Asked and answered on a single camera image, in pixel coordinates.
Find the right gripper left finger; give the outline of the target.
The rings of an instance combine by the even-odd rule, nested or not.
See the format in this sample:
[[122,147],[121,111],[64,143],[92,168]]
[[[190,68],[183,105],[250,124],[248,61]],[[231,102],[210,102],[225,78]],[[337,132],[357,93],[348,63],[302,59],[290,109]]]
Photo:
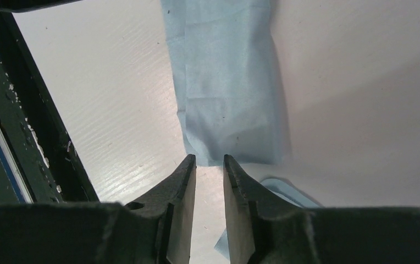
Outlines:
[[0,263],[188,263],[196,158],[132,202],[0,205]]

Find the light blue cleaning cloth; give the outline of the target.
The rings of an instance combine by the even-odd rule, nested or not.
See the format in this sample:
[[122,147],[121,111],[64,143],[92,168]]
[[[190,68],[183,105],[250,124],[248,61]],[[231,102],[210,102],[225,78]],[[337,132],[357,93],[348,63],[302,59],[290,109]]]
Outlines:
[[279,164],[288,148],[270,1],[162,1],[184,148],[199,166]]

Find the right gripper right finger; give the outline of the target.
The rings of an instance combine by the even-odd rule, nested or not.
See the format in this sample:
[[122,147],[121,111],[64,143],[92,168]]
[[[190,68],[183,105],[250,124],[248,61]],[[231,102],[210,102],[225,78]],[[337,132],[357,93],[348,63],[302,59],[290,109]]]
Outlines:
[[420,207],[302,208],[223,167],[231,263],[420,263]]

